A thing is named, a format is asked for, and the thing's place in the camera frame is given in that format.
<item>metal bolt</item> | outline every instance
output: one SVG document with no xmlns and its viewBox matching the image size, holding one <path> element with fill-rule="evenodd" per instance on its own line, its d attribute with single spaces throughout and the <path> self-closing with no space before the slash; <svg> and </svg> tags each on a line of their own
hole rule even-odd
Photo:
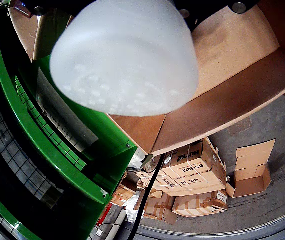
<svg viewBox="0 0 285 240">
<path fill-rule="evenodd" d="M 236 13 L 236 14 L 243 14 L 244 12 L 246 12 L 247 7 L 245 4 L 243 4 L 242 2 L 238 1 L 235 2 L 232 5 L 232 10 Z"/>
</svg>

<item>metal mesh grate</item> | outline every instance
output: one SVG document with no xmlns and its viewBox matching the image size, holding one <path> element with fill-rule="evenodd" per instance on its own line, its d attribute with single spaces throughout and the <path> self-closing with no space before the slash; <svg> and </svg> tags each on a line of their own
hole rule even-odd
<svg viewBox="0 0 285 240">
<path fill-rule="evenodd" d="M 22 101 L 22 104 L 27 107 L 29 114 L 37 122 L 42 131 L 50 139 L 50 141 L 62 152 L 62 154 L 80 171 L 84 169 L 86 163 L 76 155 L 76 153 L 68 147 L 64 141 L 54 132 L 54 130 L 48 125 L 43 116 L 38 112 L 28 95 L 26 94 L 23 86 L 17 77 L 15 77 L 15 84 L 18 96 Z"/>
<path fill-rule="evenodd" d="M 11 225 L 6 219 L 0 217 L 0 224 L 11 234 L 15 239 L 18 240 L 28 240 L 24 235 L 22 235 L 16 226 Z"/>
<path fill-rule="evenodd" d="M 8 129 L 0 112 L 0 153 L 24 186 L 50 209 L 64 190 L 56 187 L 33 163 Z"/>
</svg>

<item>warehouse floor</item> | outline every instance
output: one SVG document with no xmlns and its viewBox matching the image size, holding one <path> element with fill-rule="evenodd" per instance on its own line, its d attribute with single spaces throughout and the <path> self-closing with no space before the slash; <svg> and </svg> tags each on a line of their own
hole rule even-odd
<svg viewBox="0 0 285 240">
<path fill-rule="evenodd" d="M 234 174 L 236 150 L 276 139 L 269 158 L 272 182 L 259 194 L 228 198 L 224 213 L 186 218 L 174 225 L 144 218 L 141 225 L 181 233 L 224 233 L 255 227 L 285 215 L 285 97 L 282 96 L 242 122 L 209 137 L 226 162 L 227 175 Z"/>
</svg>

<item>green machine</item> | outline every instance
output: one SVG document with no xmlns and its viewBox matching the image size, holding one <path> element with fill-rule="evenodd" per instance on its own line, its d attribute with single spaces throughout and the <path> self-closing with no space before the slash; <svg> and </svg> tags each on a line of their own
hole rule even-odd
<svg viewBox="0 0 285 240">
<path fill-rule="evenodd" d="M 13 239 L 87 239 L 138 147 L 65 97 L 0 16 L 0 225 Z"/>
</svg>

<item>black wire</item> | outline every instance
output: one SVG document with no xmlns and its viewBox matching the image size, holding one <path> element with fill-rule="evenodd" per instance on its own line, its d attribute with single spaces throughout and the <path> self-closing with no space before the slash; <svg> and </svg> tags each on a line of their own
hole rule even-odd
<svg viewBox="0 0 285 240">
<path fill-rule="evenodd" d="M 115 224 L 115 223 L 103 223 L 103 224 L 101 224 L 100 226 L 98 226 L 98 227 L 101 227 L 102 225 L 113 225 L 113 226 L 121 226 L 121 225 L 119 225 L 119 224 Z"/>
<path fill-rule="evenodd" d="M 146 205 L 148 196 L 151 193 L 153 185 L 154 185 L 155 180 L 156 180 L 156 177 L 158 176 L 158 173 L 159 173 L 159 171 L 161 170 L 161 168 L 163 166 L 164 158 L 165 158 L 165 155 L 162 155 L 160 160 L 159 160 L 159 162 L 158 162 L 158 165 L 157 165 L 157 167 L 156 167 L 156 169 L 154 171 L 154 174 L 153 174 L 153 176 L 152 176 L 152 178 L 150 180 L 150 183 L 149 183 L 149 185 L 147 187 L 147 190 L 144 193 L 144 196 L 142 198 L 142 201 L 141 201 L 141 204 L 140 204 L 140 207 L 139 207 L 139 210 L 138 210 L 137 219 L 134 222 L 134 225 L 133 225 L 131 233 L 130 233 L 130 235 L 128 237 L 128 240 L 134 240 L 134 237 L 135 237 L 135 235 L 137 233 L 139 224 L 141 223 L 141 219 L 142 219 L 142 216 L 143 216 L 143 212 L 144 212 L 144 209 L 145 209 L 145 205 Z"/>
<path fill-rule="evenodd" d="M 148 239 L 152 239 L 152 240 L 161 240 L 160 238 L 155 238 L 155 237 L 150 237 L 150 236 L 145 236 L 145 235 L 143 235 L 143 234 L 141 234 L 141 233 L 136 233 L 137 235 L 139 235 L 139 236 L 143 236 L 144 238 L 148 238 Z"/>
</svg>

